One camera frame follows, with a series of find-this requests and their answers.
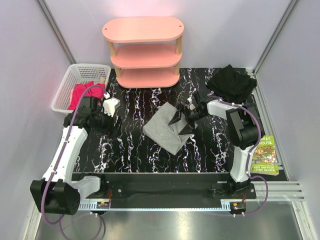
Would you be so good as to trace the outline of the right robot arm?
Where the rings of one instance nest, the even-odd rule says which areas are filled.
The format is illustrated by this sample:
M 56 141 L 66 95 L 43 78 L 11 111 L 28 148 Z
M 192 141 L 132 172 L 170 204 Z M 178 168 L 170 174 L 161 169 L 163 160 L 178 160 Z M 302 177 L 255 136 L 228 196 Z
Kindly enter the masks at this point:
M 255 149 L 264 135 L 263 127 L 252 104 L 229 103 L 217 96 L 202 98 L 198 92 L 193 94 L 193 98 L 179 103 L 168 125 L 183 119 L 186 125 L 179 134 L 191 134 L 196 128 L 196 121 L 207 116 L 217 116 L 227 121 L 229 141 L 234 146 L 229 180 L 219 193 L 228 194 L 235 199 L 239 198 L 250 187 L 253 179 L 250 164 Z

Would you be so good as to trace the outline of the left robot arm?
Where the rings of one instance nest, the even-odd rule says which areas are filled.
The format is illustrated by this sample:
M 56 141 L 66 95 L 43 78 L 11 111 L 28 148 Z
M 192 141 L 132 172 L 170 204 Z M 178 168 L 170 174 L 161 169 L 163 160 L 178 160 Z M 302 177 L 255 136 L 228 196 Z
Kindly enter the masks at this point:
M 98 176 L 85 176 L 73 183 L 74 165 L 80 150 L 92 130 L 113 134 L 120 128 L 115 118 L 120 100 L 111 97 L 101 100 L 85 96 L 78 109 L 64 118 L 63 131 L 53 160 L 40 180 L 33 180 L 30 192 L 42 214 L 74 215 L 82 200 L 93 194 L 103 198 L 108 186 Z

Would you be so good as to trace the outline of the black t-shirt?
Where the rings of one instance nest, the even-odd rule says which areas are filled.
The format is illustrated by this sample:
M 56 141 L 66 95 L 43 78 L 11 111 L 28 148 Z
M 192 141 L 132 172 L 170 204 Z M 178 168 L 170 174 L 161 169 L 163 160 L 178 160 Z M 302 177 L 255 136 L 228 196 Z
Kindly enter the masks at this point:
M 229 64 L 209 79 L 206 86 L 226 102 L 242 104 L 257 86 L 257 80 L 237 72 Z

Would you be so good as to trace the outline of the grey t-shirt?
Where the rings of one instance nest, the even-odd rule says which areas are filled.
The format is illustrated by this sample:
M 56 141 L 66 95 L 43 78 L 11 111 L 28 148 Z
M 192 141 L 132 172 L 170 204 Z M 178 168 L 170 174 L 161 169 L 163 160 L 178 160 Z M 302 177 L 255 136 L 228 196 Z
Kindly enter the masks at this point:
M 173 105 L 166 102 L 142 128 L 142 132 L 147 137 L 172 155 L 176 155 L 193 134 L 191 132 L 179 135 L 180 131 L 187 126 L 183 114 L 181 120 L 169 125 L 176 111 L 177 109 Z

